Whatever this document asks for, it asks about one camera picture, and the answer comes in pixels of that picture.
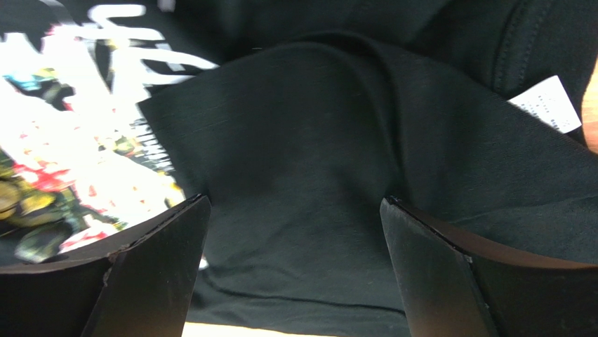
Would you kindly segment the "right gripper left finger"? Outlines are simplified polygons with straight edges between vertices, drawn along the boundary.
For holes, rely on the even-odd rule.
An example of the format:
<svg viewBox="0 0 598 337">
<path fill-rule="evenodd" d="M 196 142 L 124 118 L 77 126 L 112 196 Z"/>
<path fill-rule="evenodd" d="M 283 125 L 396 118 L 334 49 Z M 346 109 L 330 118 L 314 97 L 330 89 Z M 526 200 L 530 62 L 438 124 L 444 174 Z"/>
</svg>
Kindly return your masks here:
<svg viewBox="0 0 598 337">
<path fill-rule="evenodd" d="M 208 197 L 48 262 L 1 269 L 2 336 L 180 336 Z"/>
</svg>

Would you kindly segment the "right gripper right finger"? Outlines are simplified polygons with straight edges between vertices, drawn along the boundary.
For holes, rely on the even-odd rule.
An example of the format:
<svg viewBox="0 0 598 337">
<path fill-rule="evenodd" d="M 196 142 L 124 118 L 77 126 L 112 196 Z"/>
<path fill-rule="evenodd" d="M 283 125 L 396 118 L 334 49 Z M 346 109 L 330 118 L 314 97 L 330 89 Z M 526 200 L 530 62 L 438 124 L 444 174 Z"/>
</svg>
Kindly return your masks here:
<svg viewBox="0 0 598 337">
<path fill-rule="evenodd" d="M 386 197 L 385 239 L 412 336 L 596 336 L 597 266 L 493 242 Z"/>
</svg>

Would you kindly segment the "black floral t shirt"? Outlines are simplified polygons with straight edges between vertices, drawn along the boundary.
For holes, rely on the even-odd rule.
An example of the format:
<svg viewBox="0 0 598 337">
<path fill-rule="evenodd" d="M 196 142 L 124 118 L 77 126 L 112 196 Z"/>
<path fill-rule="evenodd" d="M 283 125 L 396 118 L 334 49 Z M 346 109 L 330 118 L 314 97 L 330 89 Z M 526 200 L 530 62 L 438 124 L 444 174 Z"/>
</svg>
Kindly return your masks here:
<svg viewBox="0 0 598 337">
<path fill-rule="evenodd" d="M 1 269 L 200 195 L 201 336 L 412 336 L 386 197 L 597 266 L 596 59 L 596 1 L 2 1 Z"/>
</svg>

